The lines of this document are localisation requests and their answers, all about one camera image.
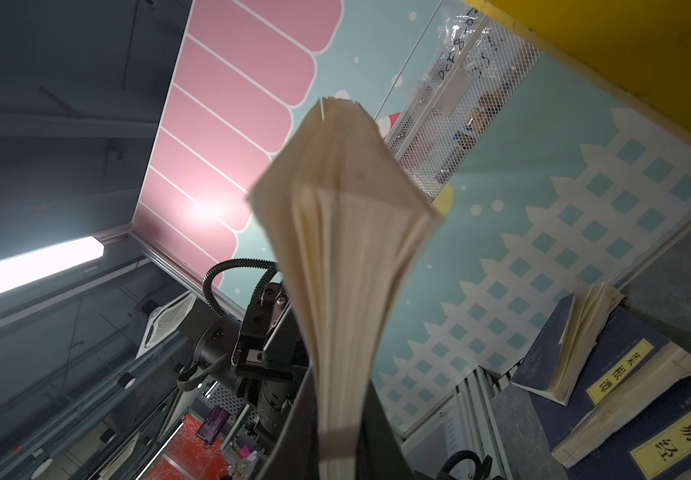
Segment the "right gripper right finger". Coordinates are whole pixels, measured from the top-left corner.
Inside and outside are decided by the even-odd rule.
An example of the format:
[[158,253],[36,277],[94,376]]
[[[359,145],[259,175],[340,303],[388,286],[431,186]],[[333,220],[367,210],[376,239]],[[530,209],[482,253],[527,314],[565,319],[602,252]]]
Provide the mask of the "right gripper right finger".
[[357,442],[357,480],[413,480],[373,383],[367,388]]

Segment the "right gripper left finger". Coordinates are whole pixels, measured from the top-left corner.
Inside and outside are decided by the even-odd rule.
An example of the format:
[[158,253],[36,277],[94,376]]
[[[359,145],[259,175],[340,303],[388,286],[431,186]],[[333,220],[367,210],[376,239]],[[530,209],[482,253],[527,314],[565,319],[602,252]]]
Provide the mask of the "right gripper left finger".
[[319,479],[319,458],[316,374],[310,369],[259,480]]

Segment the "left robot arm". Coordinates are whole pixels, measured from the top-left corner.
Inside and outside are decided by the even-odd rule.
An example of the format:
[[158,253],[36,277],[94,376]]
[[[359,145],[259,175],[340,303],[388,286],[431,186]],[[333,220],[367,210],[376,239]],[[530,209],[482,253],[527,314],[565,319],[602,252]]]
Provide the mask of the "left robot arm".
[[178,369],[177,386],[192,391],[214,380],[257,412],[259,444],[275,447],[309,368],[292,300],[281,283],[269,283],[242,320],[230,312],[219,316],[184,291],[170,301],[148,297],[139,303],[134,326],[141,333],[139,355],[175,333],[185,335],[194,349]]

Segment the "navy book leftmost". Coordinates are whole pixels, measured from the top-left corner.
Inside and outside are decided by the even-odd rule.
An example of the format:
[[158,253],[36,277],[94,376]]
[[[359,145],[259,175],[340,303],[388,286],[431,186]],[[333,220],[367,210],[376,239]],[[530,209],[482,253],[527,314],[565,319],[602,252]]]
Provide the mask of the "navy book leftmost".
[[605,282],[561,298],[511,382],[566,406],[601,330],[623,298]]

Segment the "navy book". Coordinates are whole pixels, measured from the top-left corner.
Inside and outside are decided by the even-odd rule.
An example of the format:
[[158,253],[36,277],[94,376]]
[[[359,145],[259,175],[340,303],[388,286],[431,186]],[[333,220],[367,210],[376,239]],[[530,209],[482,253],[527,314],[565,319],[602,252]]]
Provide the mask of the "navy book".
[[569,469],[601,447],[677,382],[691,353],[618,307],[593,346],[573,392],[530,387],[551,455]]
[[249,202],[312,362],[317,474],[353,479],[383,332],[443,216],[401,169],[371,115],[333,97],[309,112]]
[[561,298],[511,382],[566,406],[601,330],[623,298],[605,282]]

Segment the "clear plastic bag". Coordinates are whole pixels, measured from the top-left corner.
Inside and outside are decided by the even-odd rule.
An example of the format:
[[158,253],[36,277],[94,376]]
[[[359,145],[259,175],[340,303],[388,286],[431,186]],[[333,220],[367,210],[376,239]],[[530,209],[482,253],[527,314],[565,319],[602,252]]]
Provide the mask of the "clear plastic bag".
[[451,18],[445,26],[439,59],[427,74],[429,107],[451,116],[459,104],[477,105],[499,80],[497,52],[503,33],[497,23],[473,8]]

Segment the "yellow pink blue bookshelf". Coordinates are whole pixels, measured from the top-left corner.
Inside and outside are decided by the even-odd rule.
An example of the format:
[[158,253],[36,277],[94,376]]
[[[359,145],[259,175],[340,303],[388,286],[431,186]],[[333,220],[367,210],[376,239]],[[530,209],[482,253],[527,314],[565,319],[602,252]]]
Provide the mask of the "yellow pink blue bookshelf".
[[691,1],[475,1],[691,145]]

